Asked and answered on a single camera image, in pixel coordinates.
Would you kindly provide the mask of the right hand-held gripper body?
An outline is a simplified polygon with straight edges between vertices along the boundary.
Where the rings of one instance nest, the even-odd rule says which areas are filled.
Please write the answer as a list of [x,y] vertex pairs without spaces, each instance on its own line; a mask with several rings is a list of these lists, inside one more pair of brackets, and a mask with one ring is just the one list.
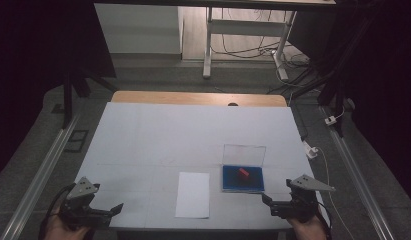
[[333,192],[335,188],[306,174],[287,179],[286,185],[290,188],[290,201],[273,201],[270,207],[272,216],[282,219],[294,218],[301,223],[308,222],[319,213],[317,191]]

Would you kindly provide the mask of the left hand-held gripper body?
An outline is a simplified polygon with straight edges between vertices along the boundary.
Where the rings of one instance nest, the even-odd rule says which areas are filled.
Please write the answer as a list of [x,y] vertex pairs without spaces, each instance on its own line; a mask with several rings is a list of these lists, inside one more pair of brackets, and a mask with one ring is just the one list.
[[64,198],[59,218],[71,230],[80,227],[105,229],[110,225],[110,211],[90,207],[98,190],[99,184],[93,184],[86,177],[82,177]]

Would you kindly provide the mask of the blue ink pad box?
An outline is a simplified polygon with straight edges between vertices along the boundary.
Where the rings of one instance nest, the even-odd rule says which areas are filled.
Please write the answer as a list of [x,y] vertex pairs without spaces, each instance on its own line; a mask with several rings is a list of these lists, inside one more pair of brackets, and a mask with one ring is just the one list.
[[[222,159],[222,190],[225,192],[261,193],[265,190],[263,162],[266,147],[225,144]],[[239,168],[249,172],[249,177],[239,175]]]

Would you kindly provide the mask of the person's right hand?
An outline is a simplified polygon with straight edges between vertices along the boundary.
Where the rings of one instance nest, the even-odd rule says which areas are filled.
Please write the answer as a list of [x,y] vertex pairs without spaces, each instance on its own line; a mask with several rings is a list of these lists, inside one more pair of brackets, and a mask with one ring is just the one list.
[[288,223],[293,227],[297,240],[327,240],[324,226],[317,217],[305,223],[289,218]]

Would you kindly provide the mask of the person's left hand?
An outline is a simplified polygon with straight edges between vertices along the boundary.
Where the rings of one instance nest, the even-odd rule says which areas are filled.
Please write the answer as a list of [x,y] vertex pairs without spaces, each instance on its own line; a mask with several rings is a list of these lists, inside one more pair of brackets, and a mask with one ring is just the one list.
[[46,224],[45,235],[42,240],[83,240],[88,232],[88,227],[71,230],[58,216],[54,215],[49,218]]

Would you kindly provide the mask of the white power plug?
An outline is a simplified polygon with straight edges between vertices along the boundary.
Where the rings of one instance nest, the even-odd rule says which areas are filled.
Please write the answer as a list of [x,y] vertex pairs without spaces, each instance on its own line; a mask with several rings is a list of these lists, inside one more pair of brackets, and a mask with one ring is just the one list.
[[304,150],[309,159],[314,159],[318,156],[318,149],[311,147],[306,141],[303,142]]

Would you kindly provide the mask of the white paper sheet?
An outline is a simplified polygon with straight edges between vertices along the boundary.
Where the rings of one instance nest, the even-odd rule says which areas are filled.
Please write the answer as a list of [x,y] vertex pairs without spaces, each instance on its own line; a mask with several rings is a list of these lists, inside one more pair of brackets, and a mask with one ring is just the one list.
[[210,175],[180,172],[176,201],[177,218],[205,219],[210,214]]

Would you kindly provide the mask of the white table cover sheet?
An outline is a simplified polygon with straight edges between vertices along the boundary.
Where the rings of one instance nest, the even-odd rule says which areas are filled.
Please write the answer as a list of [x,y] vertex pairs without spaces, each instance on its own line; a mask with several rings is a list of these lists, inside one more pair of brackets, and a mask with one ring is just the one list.
[[[288,107],[107,104],[78,174],[99,184],[93,207],[123,203],[115,229],[267,230],[287,222],[260,195],[222,190],[225,144],[265,146],[265,192],[289,199],[287,179],[312,173]],[[177,218],[180,172],[210,175],[210,214]]]

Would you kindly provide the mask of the black tripod stand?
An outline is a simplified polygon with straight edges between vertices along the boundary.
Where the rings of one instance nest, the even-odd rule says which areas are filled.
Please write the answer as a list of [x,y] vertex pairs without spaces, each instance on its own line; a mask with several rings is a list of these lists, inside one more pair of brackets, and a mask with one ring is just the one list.
[[87,98],[91,89],[87,83],[87,80],[91,79],[94,82],[98,83],[105,89],[108,89],[112,93],[115,93],[119,88],[98,74],[92,72],[91,70],[78,67],[74,70],[71,70],[63,81],[64,88],[64,121],[62,128],[66,129],[72,118],[73,118],[73,103],[72,103],[72,91],[75,91],[76,94],[81,98]]

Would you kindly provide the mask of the black metal stand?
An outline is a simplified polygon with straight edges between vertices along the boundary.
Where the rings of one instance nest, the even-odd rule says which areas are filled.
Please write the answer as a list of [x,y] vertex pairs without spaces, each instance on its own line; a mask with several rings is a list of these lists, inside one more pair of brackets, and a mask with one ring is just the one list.
[[326,106],[332,100],[335,100],[336,123],[334,124],[334,130],[340,137],[343,136],[342,116],[344,114],[345,86],[347,82],[346,70],[372,21],[373,17],[369,14],[360,16],[357,22],[351,26],[346,40],[338,46],[337,50],[332,51],[333,54],[337,55],[337,58],[330,70],[325,75],[320,74],[317,80],[306,85],[303,89],[295,91],[292,95],[292,98],[296,99],[323,85],[322,92],[317,97],[317,102],[321,106]]

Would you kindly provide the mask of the wooden table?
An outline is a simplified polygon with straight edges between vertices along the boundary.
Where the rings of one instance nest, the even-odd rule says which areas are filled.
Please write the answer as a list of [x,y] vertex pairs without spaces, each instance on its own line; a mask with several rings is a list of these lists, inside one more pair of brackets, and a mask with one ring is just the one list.
[[178,105],[213,105],[230,104],[247,107],[286,107],[281,95],[232,94],[232,93],[190,93],[158,91],[117,91],[113,94],[113,103],[152,103]]

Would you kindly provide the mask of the white cabinet panel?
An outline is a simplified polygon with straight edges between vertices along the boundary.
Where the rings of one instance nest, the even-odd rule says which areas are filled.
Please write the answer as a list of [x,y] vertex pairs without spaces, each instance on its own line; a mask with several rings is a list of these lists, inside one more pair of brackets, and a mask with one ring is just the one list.
[[182,53],[179,7],[102,3],[94,6],[111,53]]

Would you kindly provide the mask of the aluminium rail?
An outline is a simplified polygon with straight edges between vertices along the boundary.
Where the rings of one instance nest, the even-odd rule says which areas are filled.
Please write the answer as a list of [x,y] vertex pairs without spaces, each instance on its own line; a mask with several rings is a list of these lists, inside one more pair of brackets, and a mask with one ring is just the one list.
[[379,204],[370,191],[364,175],[362,174],[355,158],[344,137],[341,137],[335,130],[333,125],[324,123],[325,128],[329,131],[330,136],[336,146],[336,150],[340,155],[343,166],[348,172],[350,182],[353,184],[357,192],[361,205],[366,211],[366,216],[370,219],[379,240],[395,240],[394,234],[389,226]]
[[63,152],[70,135],[78,123],[80,116],[81,114],[79,112],[75,113],[73,118],[69,121],[67,127],[58,132],[57,137],[36,172],[34,179],[31,181],[27,191],[22,197],[22,200],[2,233],[0,240],[18,240]]

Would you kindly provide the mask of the black floor frame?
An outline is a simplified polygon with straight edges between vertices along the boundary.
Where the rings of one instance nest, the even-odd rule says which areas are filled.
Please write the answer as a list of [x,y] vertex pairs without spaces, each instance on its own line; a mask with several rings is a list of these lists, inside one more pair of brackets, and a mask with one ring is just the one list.
[[64,151],[69,153],[80,153],[86,143],[88,130],[74,130],[67,141]]

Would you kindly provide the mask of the white desk frame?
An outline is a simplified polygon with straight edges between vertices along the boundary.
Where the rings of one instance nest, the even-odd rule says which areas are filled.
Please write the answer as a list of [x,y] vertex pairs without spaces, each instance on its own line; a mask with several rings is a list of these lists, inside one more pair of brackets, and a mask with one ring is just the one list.
[[206,47],[204,52],[203,78],[211,76],[211,40],[213,34],[244,35],[279,37],[280,42],[276,50],[271,52],[277,69],[277,75],[281,80],[287,80],[288,75],[283,65],[282,54],[288,40],[296,12],[290,11],[284,22],[260,22],[243,20],[213,19],[213,8],[206,10]]

